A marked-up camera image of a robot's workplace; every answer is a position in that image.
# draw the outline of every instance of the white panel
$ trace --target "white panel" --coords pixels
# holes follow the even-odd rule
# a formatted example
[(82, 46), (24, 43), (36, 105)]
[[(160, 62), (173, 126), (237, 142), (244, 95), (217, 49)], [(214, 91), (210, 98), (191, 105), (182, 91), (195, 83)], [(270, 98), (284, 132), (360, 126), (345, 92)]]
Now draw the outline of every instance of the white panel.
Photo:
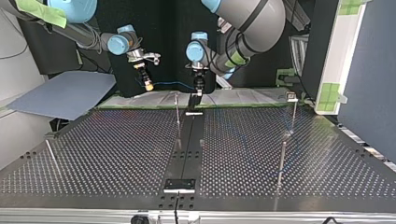
[[(21, 29), (15, 17), (9, 14), (7, 16), (18, 29)], [(0, 14), (0, 40), (1, 170), (43, 141), (44, 135), (50, 132), (50, 119), (4, 109), (4, 106), (15, 98), (44, 83), (44, 77), (39, 74), (29, 49), (20, 56), (2, 59), (22, 52), (26, 46), (24, 38), (2, 14)]]
[[(7, 16), (20, 29), (15, 17), (9, 14)], [(29, 49), (18, 57), (1, 59), (22, 52), (26, 46), (24, 38), (2, 15), (0, 15), (0, 39), (0, 101), (26, 93), (44, 83), (44, 78), (39, 74)]]
[(338, 83), (340, 84), (339, 93), (344, 94), (365, 9), (366, 5), (362, 5), (357, 15), (336, 17), (318, 92), (316, 112), (320, 115), (338, 115), (340, 104), (337, 104), (333, 112), (318, 111), (321, 88), (323, 83)]
[(0, 170), (38, 146), (50, 132), (51, 118), (14, 111), (0, 113)]

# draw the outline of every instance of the metal bracket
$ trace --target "metal bracket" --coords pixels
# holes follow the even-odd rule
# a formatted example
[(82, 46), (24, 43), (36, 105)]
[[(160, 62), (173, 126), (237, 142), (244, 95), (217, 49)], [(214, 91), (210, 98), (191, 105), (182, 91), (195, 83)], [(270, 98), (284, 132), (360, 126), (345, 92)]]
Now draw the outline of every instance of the metal bracket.
[(164, 193), (195, 193), (195, 179), (168, 179), (166, 180)]
[(201, 217), (199, 216), (199, 213), (192, 212), (189, 214), (189, 219), (187, 221), (187, 224), (200, 224), (201, 223)]

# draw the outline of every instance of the blue cable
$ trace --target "blue cable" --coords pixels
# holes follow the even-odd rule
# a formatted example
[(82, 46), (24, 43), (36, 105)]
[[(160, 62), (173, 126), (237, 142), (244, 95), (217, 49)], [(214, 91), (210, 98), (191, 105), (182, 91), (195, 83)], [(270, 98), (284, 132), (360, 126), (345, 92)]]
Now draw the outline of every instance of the blue cable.
[[(216, 104), (216, 102), (213, 100), (213, 98), (212, 98), (210, 95), (207, 95), (207, 97), (209, 97), (210, 100), (213, 102), (213, 104), (214, 104), (215, 107), (216, 107), (216, 112), (218, 112), (218, 114), (219, 114), (219, 107), (218, 107), (218, 105)], [(230, 123), (226, 123), (226, 127), (227, 127), (228, 130), (234, 131), (234, 132), (236, 133), (237, 136), (240, 136), (240, 140), (241, 140), (241, 142), (242, 142), (242, 145), (243, 145), (243, 147), (244, 147), (245, 153), (246, 153), (246, 155), (247, 155), (247, 162), (249, 163), (249, 165), (254, 166), (255, 163), (251, 161), (251, 158), (250, 158), (249, 155), (248, 155), (248, 139), (247, 139), (247, 137), (246, 137), (244, 134), (240, 133), (240, 132), (239, 132), (235, 127), (233, 127), (233, 125), (230, 124)]]
[(156, 86), (156, 85), (175, 85), (175, 84), (182, 85), (185, 88), (190, 89), (190, 90), (195, 90), (195, 88), (193, 88), (193, 87), (191, 87), (191, 86), (189, 86), (189, 85), (187, 85), (187, 84), (185, 84), (183, 82), (179, 82), (179, 81), (174, 81), (174, 82), (156, 82), (153, 85)]
[[(143, 85), (143, 83), (141, 83), (136, 77), (134, 78), (134, 80), (135, 80), (141, 87), (145, 87), (145, 86)], [(190, 90), (193, 90), (193, 91), (195, 90), (195, 88), (193, 88), (193, 87), (191, 87), (191, 86), (189, 86), (189, 85), (187, 85), (187, 84), (185, 84), (185, 83), (183, 83), (183, 82), (179, 82), (179, 81), (174, 81), (174, 82), (156, 82), (156, 83), (153, 83), (154, 86), (156, 86), (156, 85), (176, 85), (176, 84), (182, 85), (182, 86), (186, 87), (187, 89), (190, 89)]]
[[(213, 98), (212, 98), (210, 95), (207, 95), (207, 96), (210, 98), (210, 100), (213, 102), (213, 104), (215, 104), (215, 107), (218, 108), (218, 105), (217, 105), (216, 102), (213, 100)], [(282, 169), (281, 171), (275, 171), (275, 172), (273, 172), (273, 176), (274, 176), (274, 175), (279, 175), (280, 173), (284, 173), (284, 174), (285, 174), (285, 173), (291, 168), (291, 166), (294, 164), (294, 162), (296, 161), (296, 159), (297, 159), (297, 157), (298, 157), (298, 155), (299, 155), (299, 151), (300, 151), (300, 141), (298, 141), (298, 139), (294, 137), (294, 134), (291, 132), (290, 126), (289, 126), (289, 124), (288, 124), (288, 122), (287, 122), (287, 118), (286, 118), (286, 115), (287, 115), (287, 113), (288, 113), (288, 110), (287, 110), (287, 109), (288, 109), (288, 108), (286, 107), (285, 113), (284, 113), (284, 115), (283, 115), (283, 120), (284, 120), (286, 129), (288, 130), (288, 132), (289, 132), (289, 134), (290, 134), (290, 138), (293, 139), (293, 140), (296, 142), (296, 149), (295, 149), (295, 152), (293, 153), (292, 157), (290, 158), (290, 161), (283, 167), (283, 169)], [(248, 154), (248, 140), (247, 140), (247, 138), (246, 138), (242, 133), (240, 133), (240, 132), (238, 132), (236, 129), (234, 129), (233, 127), (231, 127), (231, 126), (229, 126), (229, 125), (227, 125), (227, 127), (230, 128), (230, 129), (233, 129), (233, 130), (237, 133), (237, 135), (239, 135), (239, 136), (241, 137), (242, 145), (244, 146), (245, 151), (246, 151), (246, 153)], [(247, 159), (248, 159), (248, 162), (249, 162), (250, 164), (254, 164), (254, 163), (251, 162), (249, 156), (247, 156)]]

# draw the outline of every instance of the green tape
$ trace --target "green tape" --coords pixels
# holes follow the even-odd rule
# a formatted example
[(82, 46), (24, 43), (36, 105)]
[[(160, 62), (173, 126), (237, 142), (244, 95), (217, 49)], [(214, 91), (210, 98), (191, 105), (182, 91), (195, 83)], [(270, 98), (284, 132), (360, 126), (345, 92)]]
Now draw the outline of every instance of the green tape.
[(358, 15), (362, 4), (361, 0), (342, 0), (338, 15)]
[[(196, 108), (241, 108), (241, 107), (283, 107), (290, 103), (274, 103), (274, 104), (226, 104), (226, 105), (198, 105)], [(99, 109), (147, 109), (147, 110), (164, 110), (176, 109), (175, 105), (102, 105)], [(185, 109), (186, 106), (180, 106), (179, 109)]]
[(296, 74), (296, 70), (294, 68), (290, 69), (277, 69), (276, 72), (276, 85), (280, 86), (293, 86), (292, 83), (285, 83), (284, 81), (280, 80), (280, 76), (287, 76), (287, 77), (294, 77)]
[(340, 84), (323, 83), (317, 110), (333, 112), (338, 104)]
[[(247, 61), (245, 61), (244, 58), (242, 58), (242, 56), (238, 53), (238, 51), (236, 51), (233, 56), (231, 57), (231, 59), (233, 60), (234, 63), (238, 64), (238, 65), (244, 65), (247, 63)], [(234, 68), (235, 64), (233, 64), (233, 62), (228, 61), (225, 65), (229, 68)]]
[(59, 8), (45, 6), (36, 0), (15, 0), (15, 2), (19, 11), (30, 13), (47, 23), (66, 27), (66, 13)]

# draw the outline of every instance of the end effector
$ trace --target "end effector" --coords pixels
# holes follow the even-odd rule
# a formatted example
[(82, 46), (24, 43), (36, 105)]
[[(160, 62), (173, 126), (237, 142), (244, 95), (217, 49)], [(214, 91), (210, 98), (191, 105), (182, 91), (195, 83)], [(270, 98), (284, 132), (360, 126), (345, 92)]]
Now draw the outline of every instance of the end effector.
[(142, 38), (137, 37), (132, 25), (119, 28), (117, 35), (111, 35), (107, 41), (107, 48), (115, 55), (126, 54), (128, 62), (134, 66), (147, 91), (154, 90), (147, 62), (154, 65), (160, 64), (161, 55), (158, 53), (146, 53), (140, 46)]

